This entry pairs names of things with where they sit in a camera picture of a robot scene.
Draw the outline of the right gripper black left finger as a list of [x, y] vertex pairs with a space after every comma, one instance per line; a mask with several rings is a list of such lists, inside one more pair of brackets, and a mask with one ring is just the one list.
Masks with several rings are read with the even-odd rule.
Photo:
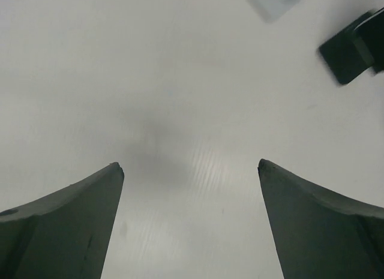
[[100, 278], [124, 172], [112, 163], [1, 212], [1, 278]]

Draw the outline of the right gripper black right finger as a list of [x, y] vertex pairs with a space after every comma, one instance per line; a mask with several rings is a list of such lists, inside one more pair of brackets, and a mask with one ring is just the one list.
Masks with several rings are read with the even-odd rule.
[[383, 208], [269, 160], [258, 173], [284, 278], [383, 278]]

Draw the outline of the black folding phone stand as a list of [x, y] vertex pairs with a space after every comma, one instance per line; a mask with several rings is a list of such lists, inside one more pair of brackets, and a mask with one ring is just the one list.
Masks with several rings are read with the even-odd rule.
[[325, 65], [341, 86], [349, 84], [365, 70], [371, 69], [373, 71], [365, 63], [355, 45], [353, 30], [376, 11], [378, 10], [370, 10], [359, 16], [317, 49]]

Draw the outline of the silver phone stand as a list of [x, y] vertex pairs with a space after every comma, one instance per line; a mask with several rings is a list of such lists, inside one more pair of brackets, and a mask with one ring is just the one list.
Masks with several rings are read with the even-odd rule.
[[278, 20], [301, 0], [246, 0], [252, 9], [267, 23]]

